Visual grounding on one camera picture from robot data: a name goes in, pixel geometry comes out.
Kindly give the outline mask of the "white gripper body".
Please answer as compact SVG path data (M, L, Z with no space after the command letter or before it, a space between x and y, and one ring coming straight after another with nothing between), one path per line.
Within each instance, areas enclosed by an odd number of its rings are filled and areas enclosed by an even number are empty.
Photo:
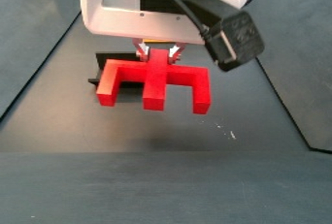
M217 2L237 10L246 0ZM83 22L94 34L201 45L198 29L185 15L166 12L169 4L149 8L143 0L80 0Z

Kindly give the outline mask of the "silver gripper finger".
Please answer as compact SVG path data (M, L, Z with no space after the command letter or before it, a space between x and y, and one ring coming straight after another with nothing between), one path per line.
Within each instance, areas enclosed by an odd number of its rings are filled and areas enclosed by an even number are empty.
M174 46L169 49L169 63L174 64L181 57L181 54L186 48L185 43L176 43Z
M139 38L134 38L133 44L137 48L137 56L142 61L149 61L149 46L146 45L145 41Z

